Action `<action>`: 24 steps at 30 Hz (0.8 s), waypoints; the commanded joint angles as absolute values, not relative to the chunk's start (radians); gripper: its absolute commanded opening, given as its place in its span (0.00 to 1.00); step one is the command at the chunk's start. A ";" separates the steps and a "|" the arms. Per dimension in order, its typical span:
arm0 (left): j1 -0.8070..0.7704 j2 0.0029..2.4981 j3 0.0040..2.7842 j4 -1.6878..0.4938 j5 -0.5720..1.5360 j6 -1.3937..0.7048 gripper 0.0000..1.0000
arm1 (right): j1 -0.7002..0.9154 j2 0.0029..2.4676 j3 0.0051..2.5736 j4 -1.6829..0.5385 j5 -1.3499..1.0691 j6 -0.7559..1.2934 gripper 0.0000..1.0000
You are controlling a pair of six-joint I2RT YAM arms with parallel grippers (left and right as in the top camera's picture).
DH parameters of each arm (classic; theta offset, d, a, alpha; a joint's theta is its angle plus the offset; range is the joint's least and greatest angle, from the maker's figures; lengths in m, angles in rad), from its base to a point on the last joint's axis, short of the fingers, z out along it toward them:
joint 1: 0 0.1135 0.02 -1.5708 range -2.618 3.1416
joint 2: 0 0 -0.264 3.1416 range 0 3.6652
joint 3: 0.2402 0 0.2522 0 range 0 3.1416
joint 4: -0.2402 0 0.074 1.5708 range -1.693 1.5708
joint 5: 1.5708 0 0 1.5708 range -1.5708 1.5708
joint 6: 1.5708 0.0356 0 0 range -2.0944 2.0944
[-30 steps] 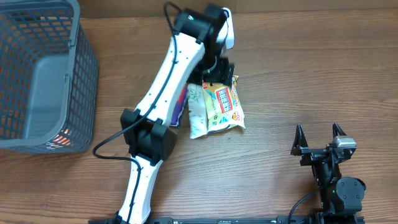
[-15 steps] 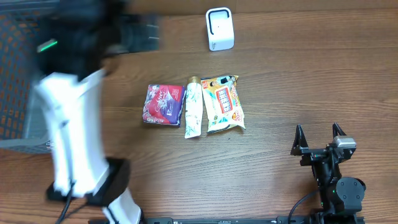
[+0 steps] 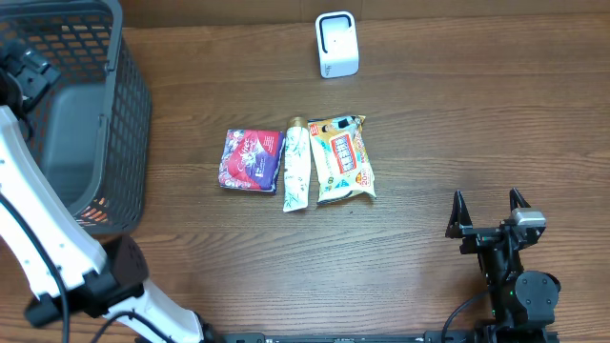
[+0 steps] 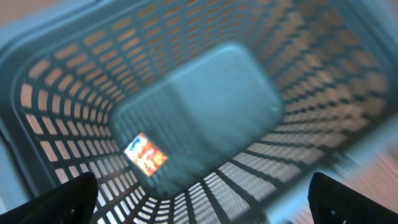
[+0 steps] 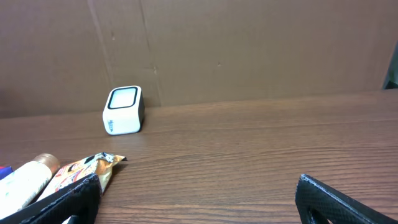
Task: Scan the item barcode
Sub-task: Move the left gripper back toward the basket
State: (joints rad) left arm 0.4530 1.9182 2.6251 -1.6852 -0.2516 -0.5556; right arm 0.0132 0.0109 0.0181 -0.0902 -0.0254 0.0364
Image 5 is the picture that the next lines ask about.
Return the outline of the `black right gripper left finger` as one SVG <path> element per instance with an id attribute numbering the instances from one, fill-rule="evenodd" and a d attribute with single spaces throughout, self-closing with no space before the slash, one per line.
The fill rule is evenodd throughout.
<path id="1" fill-rule="evenodd" d="M 94 223 L 102 196 L 99 177 L 89 174 L 54 194 L 9 215 L 1 223 Z"/>

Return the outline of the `yellow snack bag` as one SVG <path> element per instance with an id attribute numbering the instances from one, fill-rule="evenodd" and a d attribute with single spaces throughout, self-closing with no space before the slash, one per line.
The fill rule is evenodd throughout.
<path id="1" fill-rule="evenodd" d="M 37 200 L 42 200 L 90 174 L 98 176 L 101 192 L 104 193 L 112 176 L 113 167 L 126 160 L 124 156 L 101 152 L 67 164 L 58 170 Z"/>

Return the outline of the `white tube gold cap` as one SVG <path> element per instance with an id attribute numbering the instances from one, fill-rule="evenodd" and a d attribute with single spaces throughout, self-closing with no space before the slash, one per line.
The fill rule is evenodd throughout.
<path id="1" fill-rule="evenodd" d="M 39 154 L 1 180 L 1 219 L 22 210 L 49 183 L 60 168 L 59 160 Z"/>

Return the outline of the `purple red snack pack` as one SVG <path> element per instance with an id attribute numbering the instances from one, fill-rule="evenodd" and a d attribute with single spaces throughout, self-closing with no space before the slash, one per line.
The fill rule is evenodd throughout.
<path id="1" fill-rule="evenodd" d="M 9 174 L 13 173 L 11 166 L 1 166 L 0 167 L 0 179 L 7 177 Z"/>

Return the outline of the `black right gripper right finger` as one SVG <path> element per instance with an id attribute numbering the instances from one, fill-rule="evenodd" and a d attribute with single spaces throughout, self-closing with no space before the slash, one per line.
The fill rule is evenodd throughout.
<path id="1" fill-rule="evenodd" d="M 295 204 L 302 223 L 397 224 L 397 220 L 307 174 L 302 174 L 298 180 Z"/>

